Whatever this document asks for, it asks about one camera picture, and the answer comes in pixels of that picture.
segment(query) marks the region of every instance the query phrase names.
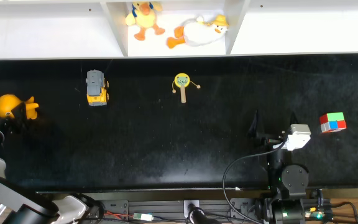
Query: wooden handle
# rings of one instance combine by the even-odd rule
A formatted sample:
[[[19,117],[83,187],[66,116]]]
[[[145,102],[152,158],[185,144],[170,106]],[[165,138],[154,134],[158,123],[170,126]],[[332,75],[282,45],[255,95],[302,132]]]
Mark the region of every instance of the wooden handle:
[[[180,98],[181,98],[181,102],[182,103],[186,103],[186,90],[185,90],[185,86],[181,85],[180,86]]]

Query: duck plush toy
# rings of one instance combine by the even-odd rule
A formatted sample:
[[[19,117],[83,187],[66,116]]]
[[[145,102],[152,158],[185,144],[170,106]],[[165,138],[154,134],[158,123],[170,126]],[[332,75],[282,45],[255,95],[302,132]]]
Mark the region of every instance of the duck plush toy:
[[[227,32],[229,24],[226,22],[224,15],[218,15],[212,23],[204,22],[204,18],[199,16],[196,20],[186,21],[183,26],[175,29],[175,37],[167,40],[170,49],[178,44],[190,46],[202,46],[210,44],[222,38]]]
[[[140,27],[140,32],[135,34],[137,40],[145,40],[146,30],[153,28],[156,35],[161,35],[165,29],[160,28],[157,23],[157,16],[154,9],[158,12],[162,11],[162,6],[157,2],[132,2],[132,11],[125,19],[127,25],[136,24]]]

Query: orange beak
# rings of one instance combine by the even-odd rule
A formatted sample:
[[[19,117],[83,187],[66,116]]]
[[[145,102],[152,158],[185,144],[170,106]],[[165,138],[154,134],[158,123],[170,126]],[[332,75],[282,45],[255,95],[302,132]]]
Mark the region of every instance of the orange beak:
[[[141,4],[139,9],[143,13],[143,15],[147,16],[150,14],[150,6],[148,3]]]

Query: wooden floor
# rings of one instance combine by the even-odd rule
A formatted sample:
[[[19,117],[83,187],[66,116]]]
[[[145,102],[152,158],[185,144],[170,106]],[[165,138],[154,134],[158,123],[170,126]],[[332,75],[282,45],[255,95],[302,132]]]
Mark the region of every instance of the wooden floor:
[[[336,199],[331,199],[331,203],[333,205],[335,204],[339,204],[341,202],[352,202],[357,209],[358,212],[358,198],[336,198]],[[7,217],[7,215],[9,214],[9,212],[11,212],[10,209],[6,209],[5,212],[1,215],[0,218],[0,223],[2,223],[4,221],[4,219]],[[343,223],[355,223],[356,220],[354,218],[354,214],[353,214],[353,209],[350,205],[344,205],[343,207],[340,208],[333,208],[333,213],[335,215],[345,215],[345,216],[349,216],[351,218],[345,218],[345,217],[338,217],[338,218],[334,218],[333,222],[343,222]],[[308,222],[310,224],[317,224],[317,223],[322,223],[322,222]]]

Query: yellow and gray toy truck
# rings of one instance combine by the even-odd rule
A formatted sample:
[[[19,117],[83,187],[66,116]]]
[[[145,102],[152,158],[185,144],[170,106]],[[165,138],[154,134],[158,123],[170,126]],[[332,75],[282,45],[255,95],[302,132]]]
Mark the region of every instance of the yellow and gray toy truck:
[[[109,101],[109,82],[103,72],[91,70],[86,73],[86,98],[90,106],[103,106]]]

